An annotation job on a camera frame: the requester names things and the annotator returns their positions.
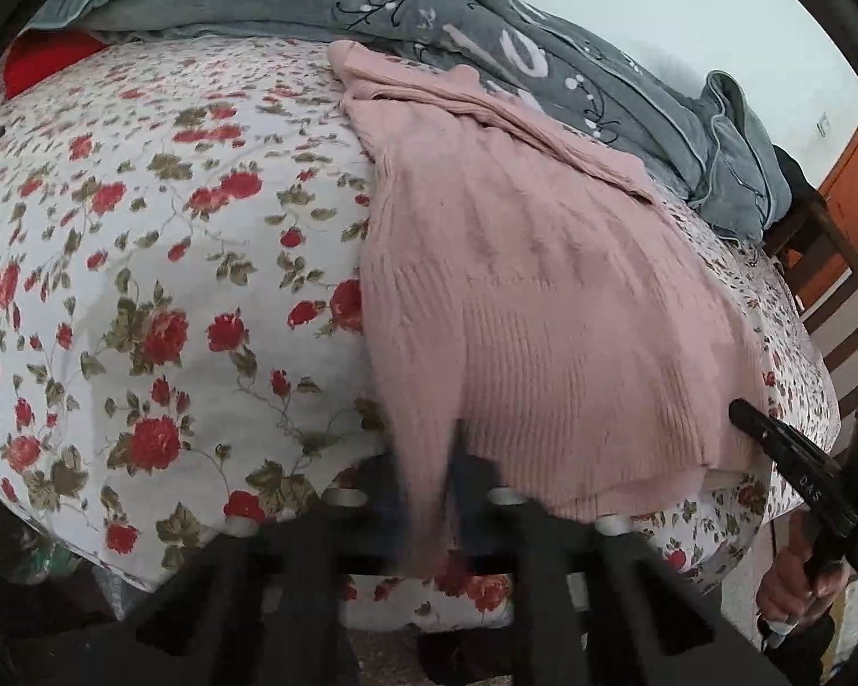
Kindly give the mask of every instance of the gray blanket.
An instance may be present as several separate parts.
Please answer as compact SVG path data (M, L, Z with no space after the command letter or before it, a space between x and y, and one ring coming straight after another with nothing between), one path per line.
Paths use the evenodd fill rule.
M487 86L641 157L723 235L757 241L791 192L733 77L685 98L578 25L518 0L49 0L30 28L75 25L109 42L200 33L353 38Z

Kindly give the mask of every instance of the floral bedsheet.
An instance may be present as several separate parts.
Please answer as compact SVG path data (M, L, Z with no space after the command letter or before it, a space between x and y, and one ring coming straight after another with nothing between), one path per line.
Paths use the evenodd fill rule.
M203 38L115 46L0 101L0 496L134 585L382 448L357 270L374 173L340 96L325 45ZM662 203L763 338L770 413L830 448L835 395L778 273ZM636 529L708 587L796 504L771 477ZM340 595L353 627L444 629L504 623L509 594L455 556Z

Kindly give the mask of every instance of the chair backrest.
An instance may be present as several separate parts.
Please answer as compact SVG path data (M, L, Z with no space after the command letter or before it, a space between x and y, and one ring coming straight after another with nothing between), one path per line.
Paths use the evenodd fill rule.
M766 238L766 254L770 257L783 257L782 254L789 249L789 242L796 238L799 232L806 239L808 229L816 232L815 240L806 247L801 258L785 270L785 282L794 293L798 293L835 255L840 256L850 270L849 277L804 321L807 331L812 334L858 290L858 252L836 226L826 208L826 201L821 196L816 196L798 202L776 228L770 231ZM858 327L827 354L824 359L826 368L832 373L857 351ZM839 399L840 415L843 418L850 415L857 405L858 385Z

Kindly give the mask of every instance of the red fabric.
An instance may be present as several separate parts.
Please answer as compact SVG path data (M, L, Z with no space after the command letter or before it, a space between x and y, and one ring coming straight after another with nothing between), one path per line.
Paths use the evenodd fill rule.
M105 48L104 43L79 31L28 31L15 40L6 57L3 84L7 98L14 98Z

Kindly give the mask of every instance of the hand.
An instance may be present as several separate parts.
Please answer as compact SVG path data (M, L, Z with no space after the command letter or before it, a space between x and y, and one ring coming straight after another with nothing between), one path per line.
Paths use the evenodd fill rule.
M763 575L757 605L766 621L784 622L796 616L799 627L808 627L826 612L848 584L851 567L842 563L824 570L811 589L804 574L804 563L813 554L812 540L804 534L807 515L806 511L792 513L788 547L778 553L769 572Z

